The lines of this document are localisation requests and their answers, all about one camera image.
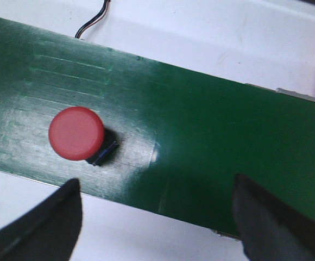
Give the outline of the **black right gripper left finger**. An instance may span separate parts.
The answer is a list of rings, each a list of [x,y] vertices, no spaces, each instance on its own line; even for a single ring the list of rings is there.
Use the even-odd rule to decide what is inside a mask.
[[[0,229],[0,260],[69,260],[81,228],[80,182],[73,178]]]

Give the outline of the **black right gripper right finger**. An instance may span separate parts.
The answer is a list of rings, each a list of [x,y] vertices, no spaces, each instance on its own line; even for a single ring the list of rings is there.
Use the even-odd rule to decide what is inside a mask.
[[[315,260],[315,221],[243,174],[235,177],[232,213],[249,260]]]

